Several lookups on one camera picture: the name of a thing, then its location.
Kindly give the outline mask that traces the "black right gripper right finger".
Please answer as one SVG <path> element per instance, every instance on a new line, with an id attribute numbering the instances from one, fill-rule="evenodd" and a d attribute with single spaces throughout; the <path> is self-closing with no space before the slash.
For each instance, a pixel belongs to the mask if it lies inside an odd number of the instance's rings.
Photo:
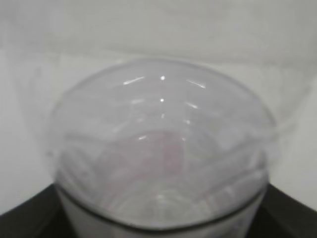
<path id="1" fill-rule="evenodd" d="M 317 238 L 317 212 L 270 184 L 247 237 Z"/>

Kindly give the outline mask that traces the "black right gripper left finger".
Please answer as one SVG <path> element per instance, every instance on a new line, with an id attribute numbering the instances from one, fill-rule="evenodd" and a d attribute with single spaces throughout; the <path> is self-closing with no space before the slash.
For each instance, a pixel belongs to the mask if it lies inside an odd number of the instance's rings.
<path id="1" fill-rule="evenodd" d="M 53 185 L 0 216 L 1 238 L 75 238 Z"/>

